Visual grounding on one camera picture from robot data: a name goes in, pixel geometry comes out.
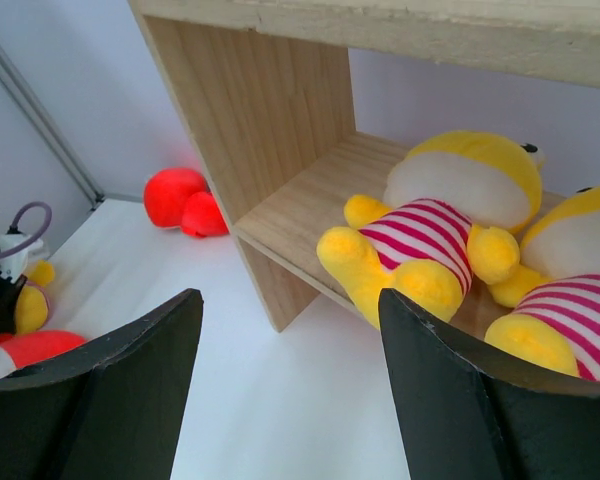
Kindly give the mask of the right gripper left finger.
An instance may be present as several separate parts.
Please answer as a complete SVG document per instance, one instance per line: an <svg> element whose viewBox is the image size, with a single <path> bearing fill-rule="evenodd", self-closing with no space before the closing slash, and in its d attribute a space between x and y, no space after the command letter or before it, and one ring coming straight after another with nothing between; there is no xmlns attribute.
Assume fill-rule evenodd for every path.
<svg viewBox="0 0 600 480"><path fill-rule="evenodd" d="M167 479L203 320L200 291L0 379L0 479Z"/></svg>

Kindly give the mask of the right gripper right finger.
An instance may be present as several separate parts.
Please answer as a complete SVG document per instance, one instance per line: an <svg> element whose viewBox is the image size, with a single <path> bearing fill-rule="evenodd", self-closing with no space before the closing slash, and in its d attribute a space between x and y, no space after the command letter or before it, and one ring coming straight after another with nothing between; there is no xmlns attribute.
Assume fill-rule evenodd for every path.
<svg viewBox="0 0 600 480"><path fill-rule="evenodd" d="M600 479L600 383L511 356L399 292L381 337L413 479Z"/></svg>

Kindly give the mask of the red shark plush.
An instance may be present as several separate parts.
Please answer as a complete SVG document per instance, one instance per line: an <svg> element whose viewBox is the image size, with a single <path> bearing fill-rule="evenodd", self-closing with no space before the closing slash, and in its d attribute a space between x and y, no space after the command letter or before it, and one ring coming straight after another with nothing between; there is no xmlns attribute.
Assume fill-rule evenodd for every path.
<svg viewBox="0 0 600 480"><path fill-rule="evenodd" d="M83 336L65 330L38 330L23 335L0 334L0 379L85 343Z"/></svg>
<svg viewBox="0 0 600 480"><path fill-rule="evenodd" d="M154 174L144 187L143 205L150 222L159 228L179 228L195 238L229 233L205 178L194 169L174 167Z"/></svg>

